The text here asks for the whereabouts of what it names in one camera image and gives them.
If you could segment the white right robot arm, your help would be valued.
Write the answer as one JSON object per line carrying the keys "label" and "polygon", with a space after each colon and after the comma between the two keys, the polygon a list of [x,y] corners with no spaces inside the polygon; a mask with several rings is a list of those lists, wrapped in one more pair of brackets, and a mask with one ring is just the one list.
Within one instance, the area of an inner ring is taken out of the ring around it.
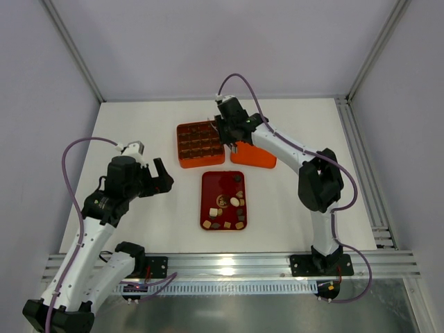
{"label": "white right robot arm", "polygon": [[233,148],[243,142],[260,148],[296,172],[298,198],[310,211],[314,231],[312,265],[321,275],[335,272],[343,246],[334,239],[331,212],[344,184],[334,152],[328,148],[314,153],[307,150],[279,133],[260,113],[249,115],[235,96],[217,96],[216,105],[220,114],[214,120],[222,144]]}

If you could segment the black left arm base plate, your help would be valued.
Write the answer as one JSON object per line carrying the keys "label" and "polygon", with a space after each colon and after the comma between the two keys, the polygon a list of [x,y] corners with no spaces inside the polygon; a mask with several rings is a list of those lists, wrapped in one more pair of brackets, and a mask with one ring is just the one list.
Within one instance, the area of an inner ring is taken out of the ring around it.
{"label": "black left arm base plate", "polygon": [[147,280],[166,278],[168,263],[169,258],[166,256],[146,256],[142,277]]}

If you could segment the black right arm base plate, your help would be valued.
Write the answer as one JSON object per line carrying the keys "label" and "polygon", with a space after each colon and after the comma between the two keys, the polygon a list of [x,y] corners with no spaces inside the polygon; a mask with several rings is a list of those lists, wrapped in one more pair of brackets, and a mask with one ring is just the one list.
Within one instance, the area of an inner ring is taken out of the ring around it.
{"label": "black right arm base plate", "polygon": [[355,274],[349,255],[342,254],[333,259],[325,259],[323,256],[291,255],[290,269],[293,277],[334,277],[341,274],[350,277]]}

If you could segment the metal tongs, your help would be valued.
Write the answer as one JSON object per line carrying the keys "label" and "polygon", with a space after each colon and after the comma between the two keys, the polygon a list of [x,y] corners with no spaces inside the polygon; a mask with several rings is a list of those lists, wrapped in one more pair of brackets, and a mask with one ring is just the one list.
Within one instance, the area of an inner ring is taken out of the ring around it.
{"label": "metal tongs", "polygon": [[[207,120],[209,121],[210,126],[216,131],[216,133],[218,135],[220,135],[219,128],[216,126],[216,122],[214,120],[210,120],[210,119],[207,119]],[[238,146],[235,143],[224,143],[221,138],[220,138],[220,141],[221,141],[222,145],[225,145],[230,149],[231,153],[234,153],[234,154],[238,153]]]}

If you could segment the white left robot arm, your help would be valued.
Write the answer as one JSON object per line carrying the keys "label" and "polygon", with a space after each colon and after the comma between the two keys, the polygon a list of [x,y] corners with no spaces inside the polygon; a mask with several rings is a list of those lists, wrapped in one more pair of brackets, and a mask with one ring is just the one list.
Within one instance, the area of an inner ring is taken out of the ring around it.
{"label": "white left robot arm", "polygon": [[117,285],[146,272],[144,247],[129,241],[116,246],[98,273],[93,268],[131,201],[171,191],[174,180],[163,161],[153,161],[155,177],[134,157],[111,159],[99,187],[84,201],[79,229],[58,272],[39,299],[24,305],[22,314],[34,330],[90,332],[97,311]]}

